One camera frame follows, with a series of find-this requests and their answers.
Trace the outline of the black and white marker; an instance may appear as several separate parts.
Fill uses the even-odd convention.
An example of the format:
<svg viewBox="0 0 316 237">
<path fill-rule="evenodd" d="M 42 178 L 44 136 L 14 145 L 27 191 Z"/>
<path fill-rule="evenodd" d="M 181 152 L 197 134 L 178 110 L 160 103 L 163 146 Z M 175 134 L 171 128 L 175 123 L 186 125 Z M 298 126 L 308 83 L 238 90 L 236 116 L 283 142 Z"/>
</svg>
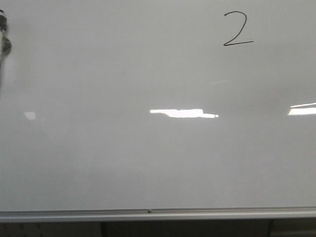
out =
<svg viewBox="0 0 316 237">
<path fill-rule="evenodd" d="M 7 17 L 5 12 L 0 10 L 0 77 L 2 77 L 2 68 L 4 64 L 4 60 L 7 55 L 10 53 L 12 49 L 12 43 L 10 39 L 7 37 Z"/>
</svg>

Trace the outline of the white whiteboard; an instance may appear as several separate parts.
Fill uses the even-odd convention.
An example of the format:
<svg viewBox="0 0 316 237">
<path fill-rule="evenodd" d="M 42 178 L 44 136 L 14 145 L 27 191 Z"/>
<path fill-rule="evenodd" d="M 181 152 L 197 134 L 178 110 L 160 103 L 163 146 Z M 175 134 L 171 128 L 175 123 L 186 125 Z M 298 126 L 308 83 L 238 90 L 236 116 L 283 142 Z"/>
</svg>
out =
<svg viewBox="0 0 316 237">
<path fill-rule="evenodd" d="M 0 7 L 2 211 L 315 205 L 315 1 Z"/>
</svg>

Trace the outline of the aluminium whiteboard tray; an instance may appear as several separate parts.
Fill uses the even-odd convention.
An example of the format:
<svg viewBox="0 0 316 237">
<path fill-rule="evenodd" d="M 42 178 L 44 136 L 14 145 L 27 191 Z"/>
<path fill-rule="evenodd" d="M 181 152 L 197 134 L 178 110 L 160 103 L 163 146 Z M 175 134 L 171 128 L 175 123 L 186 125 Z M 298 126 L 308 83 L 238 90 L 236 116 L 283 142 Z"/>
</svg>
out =
<svg viewBox="0 0 316 237">
<path fill-rule="evenodd" d="M 165 208 L 165 209 L 111 209 L 111 210 L 46 210 L 1 211 L 2 223 L 44 222 L 123 222 L 173 220 L 232 220 L 315 218 L 316 208 Z"/>
</svg>

